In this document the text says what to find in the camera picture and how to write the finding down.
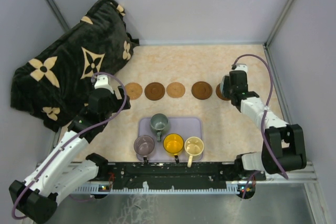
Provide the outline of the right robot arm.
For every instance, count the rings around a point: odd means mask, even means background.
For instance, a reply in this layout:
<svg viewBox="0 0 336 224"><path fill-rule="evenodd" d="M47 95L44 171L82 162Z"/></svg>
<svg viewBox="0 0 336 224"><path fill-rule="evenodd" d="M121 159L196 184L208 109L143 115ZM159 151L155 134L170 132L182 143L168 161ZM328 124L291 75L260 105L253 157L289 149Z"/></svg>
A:
<svg viewBox="0 0 336 224"><path fill-rule="evenodd" d="M236 109L249 117L260 130L263 146L260 152L237 156L235 175L248 179L253 171L282 174L304 169L307 165L303 129L298 124L289 124L277 117L259 95L248 90L247 73L233 70L223 77L220 85L222 95Z"/></svg>

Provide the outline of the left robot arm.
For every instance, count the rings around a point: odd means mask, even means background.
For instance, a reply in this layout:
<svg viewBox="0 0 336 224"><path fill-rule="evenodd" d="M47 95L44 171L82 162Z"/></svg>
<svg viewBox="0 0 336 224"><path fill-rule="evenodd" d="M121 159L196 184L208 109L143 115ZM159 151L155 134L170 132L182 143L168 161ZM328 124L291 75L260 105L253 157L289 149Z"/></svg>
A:
<svg viewBox="0 0 336 224"><path fill-rule="evenodd" d="M120 99L108 84L95 88L88 105L71 121L68 131L46 159L22 182L12 182L9 193L13 219L30 218L36 223L45 223L76 188L89 180L108 177L108 160L96 153L88 155L69 173L63 172L109 121L131 107L125 86L121 84L118 90Z"/></svg>

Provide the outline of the cream mug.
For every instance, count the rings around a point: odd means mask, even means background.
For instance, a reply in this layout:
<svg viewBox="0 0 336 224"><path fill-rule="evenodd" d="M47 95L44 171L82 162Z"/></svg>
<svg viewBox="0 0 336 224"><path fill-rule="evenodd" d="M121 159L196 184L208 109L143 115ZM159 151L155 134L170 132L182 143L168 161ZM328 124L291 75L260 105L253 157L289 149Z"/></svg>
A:
<svg viewBox="0 0 336 224"><path fill-rule="evenodd" d="M196 136L189 137L184 143L184 149L188 155L187 167L192 166L192 162L199 159L204 151L204 142Z"/></svg>

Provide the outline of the woven rattan coaster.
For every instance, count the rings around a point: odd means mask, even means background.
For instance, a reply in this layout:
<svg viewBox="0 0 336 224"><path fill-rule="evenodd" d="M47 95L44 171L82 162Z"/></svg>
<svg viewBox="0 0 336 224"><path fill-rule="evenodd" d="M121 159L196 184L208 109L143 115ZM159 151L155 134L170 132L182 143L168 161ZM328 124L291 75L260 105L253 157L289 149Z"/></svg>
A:
<svg viewBox="0 0 336 224"><path fill-rule="evenodd" d="M172 98L181 98L185 94L185 86L180 82L172 82L166 87L166 92Z"/></svg>
<svg viewBox="0 0 336 224"><path fill-rule="evenodd" d="M138 99L143 93L142 86L135 82L126 84L125 89L130 100Z"/></svg>

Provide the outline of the white mug blue handle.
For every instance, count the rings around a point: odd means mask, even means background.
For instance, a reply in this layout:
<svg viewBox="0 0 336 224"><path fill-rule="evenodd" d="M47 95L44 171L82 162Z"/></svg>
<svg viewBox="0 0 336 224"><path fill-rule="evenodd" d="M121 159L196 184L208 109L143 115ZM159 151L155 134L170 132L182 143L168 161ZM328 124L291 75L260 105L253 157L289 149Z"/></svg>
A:
<svg viewBox="0 0 336 224"><path fill-rule="evenodd" d="M219 84L219 91L221 96L224 98L225 97L225 80L226 80L227 75L224 75L222 77L221 83Z"/></svg>

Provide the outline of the dark wooden coaster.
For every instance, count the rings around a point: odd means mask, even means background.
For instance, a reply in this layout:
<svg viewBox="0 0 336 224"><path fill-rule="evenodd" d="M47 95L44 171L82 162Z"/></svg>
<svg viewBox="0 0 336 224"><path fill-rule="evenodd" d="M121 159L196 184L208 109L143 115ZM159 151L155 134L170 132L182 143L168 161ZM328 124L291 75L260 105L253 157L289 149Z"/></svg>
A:
<svg viewBox="0 0 336 224"><path fill-rule="evenodd" d="M198 81L192 86L192 95L199 100L206 100L211 97L213 89L205 81Z"/></svg>
<svg viewBox="0 0 336 224"><path fill-rule="evenodd" d="M229 101L230 99L228 99L228 98L225 98L223 95L222 95L222 93L221 93L221 89L220 89L220 84L218 84L217 85L217 87L216 87L216 95L217 95L217 97L218 98L220 98L221 100L224 100L224 101Z"/></svg>
<svg viewBox="0 0 336 224"><path fill-rule="evenodd" d="M165 87L159 82L149 83L144 90L145 96L151 101L158 101L165 95Z"/></svg>

